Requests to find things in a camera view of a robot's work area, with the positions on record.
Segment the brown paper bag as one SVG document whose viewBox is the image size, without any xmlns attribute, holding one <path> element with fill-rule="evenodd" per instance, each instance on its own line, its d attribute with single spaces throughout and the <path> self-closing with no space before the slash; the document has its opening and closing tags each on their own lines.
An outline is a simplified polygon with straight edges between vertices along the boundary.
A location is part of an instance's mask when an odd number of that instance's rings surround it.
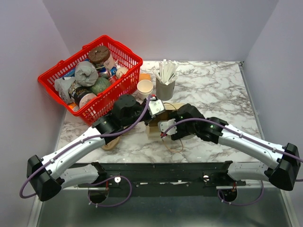
<svg viewBox="0 0 303 227">
<path fill-rule="evenodd" d="M 168 103 L 165 102 L 164 103 L 164 107 L 165 107 L 165 111 L 162 112 L 161 114 L 157 115 L 154 119 L 152 119 L 152 121 L 146 126 L 146 134 L 147 134 L 147 138 L 149 140 L 157 140 L 157 141 L 162 141 L 163 145 L 170 151 L 173 153 L 180 153 L 183 151 L 184 149 L 184 145 L 182 143 L 182 140 L 179 139 L 180 144 L 181 144 L 181 148 L 179 150 L 177 149 L 172 149 L 169 148 L 166 144 L 165 141 L 161 140 L 160 135 L 161 135 L 161 131 L 158 128 L 158 123 L 160 121 L 167 121 L 169 119 L 169 114 L 173 111 L 178 110 L 181 106 L 185 105 L 184 103 Z"/>
</svg>

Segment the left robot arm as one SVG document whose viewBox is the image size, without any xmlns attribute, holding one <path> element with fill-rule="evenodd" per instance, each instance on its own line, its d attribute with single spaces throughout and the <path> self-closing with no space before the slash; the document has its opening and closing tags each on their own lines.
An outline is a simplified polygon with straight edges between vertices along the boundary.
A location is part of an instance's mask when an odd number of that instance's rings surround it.
<svg viewBox="0 0 303 227">
<path fill-rule="evenodd" d="M 149 95 L 142 103 L 132 95 L 122 95 L 114 102 L 113 108 L 100 117 L 81 136 L 43 158 L 33 155 L 27 161 L 27 180 L 40 201 L 56 196 L 67 183 L 73 185 L 91 183 L 101 186 L 105 175 L 100 167 L 87 166 L 86 176 L 64 177 L 64 172 L 93 150 L 100 148 L 120 135 L 130 131 L 139 122 L 149 123 L 163 113 L 163 102 L 155 95 Z"/>
</svg>

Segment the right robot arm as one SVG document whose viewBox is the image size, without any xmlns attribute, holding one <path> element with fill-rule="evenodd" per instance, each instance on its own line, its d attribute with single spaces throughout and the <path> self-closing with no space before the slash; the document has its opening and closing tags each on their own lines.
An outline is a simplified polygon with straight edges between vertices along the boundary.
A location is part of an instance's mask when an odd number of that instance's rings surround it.
<svg viewBox="0 0 303 227">
<path fill-rule="evenodd" d="M 301 162 L 296 145 L 268 142 L 235 128 L 217 118 L 205 118 L 196 107 L 185 104 L 169 114 L 176 129 L 171 138 L 194 135 L 206 142 L 236 149 L 257 159 L 257 162 L 232 162 L 228 169 L 218 173 L 218 181 L 223 185 L 241 180 L 270 182 L 275 187 L 291 191 L 294 188 Z"/>
</svg>

